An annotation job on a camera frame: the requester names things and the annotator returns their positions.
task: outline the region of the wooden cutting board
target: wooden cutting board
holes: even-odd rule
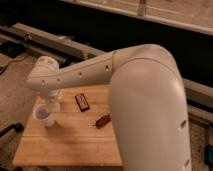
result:
[[[75,95],[84,93],[90,110],[80,112]],[[112,124],[93,125],[109,112],[108,86],[78,87],[60,92],[61,112],[56,124],[45,128],[32,115],[18,146],[16,166],[121,166]],[[43,103],[37,98],[35,105]]]

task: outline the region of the dark background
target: dark background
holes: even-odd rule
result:
[[[156,24],[59,0],[0,0],[18,11],[17,20],[44,31],[112,51],[155,43],[175,57],[184,78],[213,86],[213,36]]]

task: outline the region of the floor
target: floor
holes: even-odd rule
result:
[[[22,59],[27,53],[20,55],[17,59]],[[0,63],[7,63],[11,59],[0,54]],[[31,109],[36,98],[35,92],[30,90],[25,80],[31,71],[35,57],[29,55],[24,61],[11,64],[3,75],[0,75],[0,130],[5,126],[21,122],[26,124]],[[193,171],[208,171],[204,164],[204,146],[206,144],[206,129],[202,125],[190,123],[191,153]],[[11,131],[0,139],[0,167],[13,170],[12,160],[15,155],[21,134]],[[122,171],[122,168],[102,168],[102,167],[29,167],[23,168],[25,171]]]

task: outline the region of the paper cup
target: paper cup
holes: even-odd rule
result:
[[[40,121],[46,127],[51,127],[55,124],[55,119],[51,112],[47,111],[46,105],[38,105],[33,111],[35,120]]]

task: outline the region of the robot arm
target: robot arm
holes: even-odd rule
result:
[[[125,171],[190,171],[185,92],[164,48],[116,50],[64,69],[41,57],[27,80],[47,98],[56,89],[109,82],[110,113]]]

